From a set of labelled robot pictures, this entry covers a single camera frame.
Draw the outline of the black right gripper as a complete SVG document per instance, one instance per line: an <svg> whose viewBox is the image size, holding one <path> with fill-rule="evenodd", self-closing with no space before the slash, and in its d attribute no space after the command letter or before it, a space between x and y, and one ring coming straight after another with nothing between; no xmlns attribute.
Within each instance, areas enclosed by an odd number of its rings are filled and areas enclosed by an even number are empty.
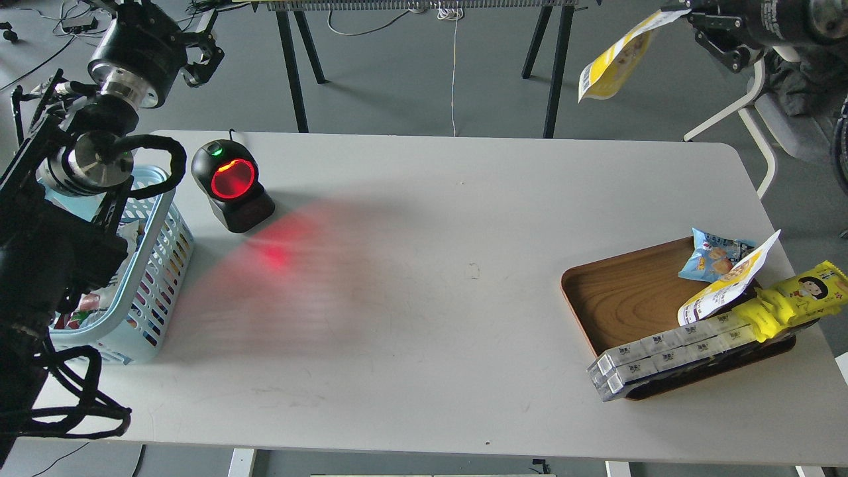
<svg viewBox="0 0 848 477"><path fill-rule="evenodd" d="M766 46L814 44L808 1L682 1L696 42L730 72L763 57Z"/></svg>

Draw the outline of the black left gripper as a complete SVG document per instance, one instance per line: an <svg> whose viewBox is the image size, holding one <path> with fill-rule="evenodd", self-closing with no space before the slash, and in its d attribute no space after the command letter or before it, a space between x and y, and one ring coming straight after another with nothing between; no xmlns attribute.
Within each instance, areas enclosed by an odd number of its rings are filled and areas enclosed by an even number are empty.
<svg viewBox="0 0 848 477"><path fill-rule="evenodd" d="M121 3L100 45L89 61L89 76L103 84L110 74L122 70L143 80L146 91L140 106L161 107L172 90L178 73L188 87L209 82L225 54L216 45L212 33L218 12L208 10L200 16L195 30L182 33L160 6L154 3ZM188 62L189 48L199 48L199 62Z"/></svg>

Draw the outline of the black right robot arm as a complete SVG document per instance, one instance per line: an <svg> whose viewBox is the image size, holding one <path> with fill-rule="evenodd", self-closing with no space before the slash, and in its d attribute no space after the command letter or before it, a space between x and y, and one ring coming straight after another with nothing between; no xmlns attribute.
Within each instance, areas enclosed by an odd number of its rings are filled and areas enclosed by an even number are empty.
<svg viewBox="0 0 848 477"><path fill-rule="evenodd" d="M696 42L730 72L775 46L829 46L846 40L845 1L684 1Z"/></svg>

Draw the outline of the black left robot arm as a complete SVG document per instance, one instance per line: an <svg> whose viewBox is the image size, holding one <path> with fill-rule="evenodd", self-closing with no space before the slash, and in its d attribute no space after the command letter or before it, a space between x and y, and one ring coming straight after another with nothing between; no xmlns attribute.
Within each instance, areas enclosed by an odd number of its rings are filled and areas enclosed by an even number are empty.
<svg viewBox="0 0 848 477"><path fill-rule="evenodd" d="M56 349L50 326L127 259L118 234L127 203L173 192L187 171L178 141L135 134L138 112L161 107L178 76L206 84L224 57L214 7L187 31L151 1L94 6L111 21L91 81L57 70L2 175L2 459L21 437L76 439L88 417L117 425L87 440L127 431L130 408L98 389L101 353Z"/></svg>

